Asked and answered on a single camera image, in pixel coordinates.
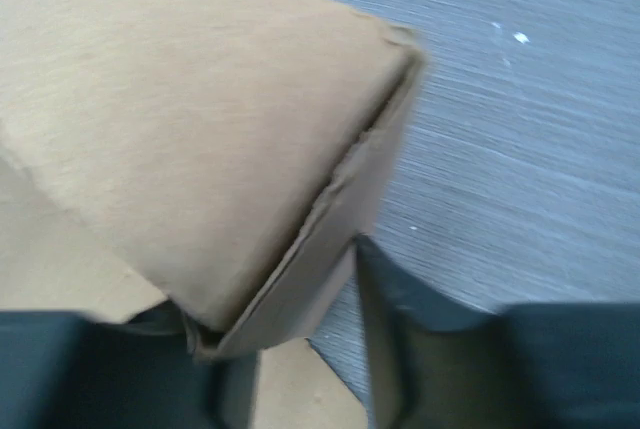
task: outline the brown paper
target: brown paper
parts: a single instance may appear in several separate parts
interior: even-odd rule
[[[313,333],[353,273],[351,238],[373,227],[421,74],[419,58],[398,71],[384,109],[335,169],[270,280],[219,344],[199,340],[199,353],[241,355]]]
[[[253,429],[365,429],[367,413],[304,339],[262,353]]]
[[[228,330],[411,50],[330,0],[2,0],[0,143]]]
[[[0,158],[0,310],[124,322],[166,296]]]

